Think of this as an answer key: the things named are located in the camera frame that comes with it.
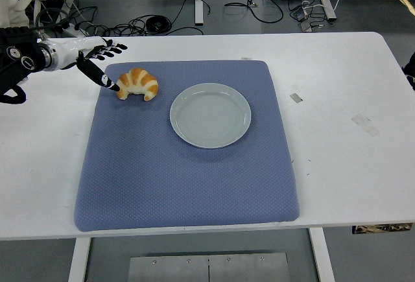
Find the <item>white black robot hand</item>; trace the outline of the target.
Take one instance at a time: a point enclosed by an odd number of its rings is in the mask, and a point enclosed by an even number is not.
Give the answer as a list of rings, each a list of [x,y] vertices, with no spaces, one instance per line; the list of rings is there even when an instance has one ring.
[[[62,43],[47,40],[41,44],[47,57],[45,70],[55,71],[76,66],[84,75],[99,86],[113,91],[120,87],[93,63],[94,59],[105,60],[122,53],[127,46],[99,36],[71,38]]]

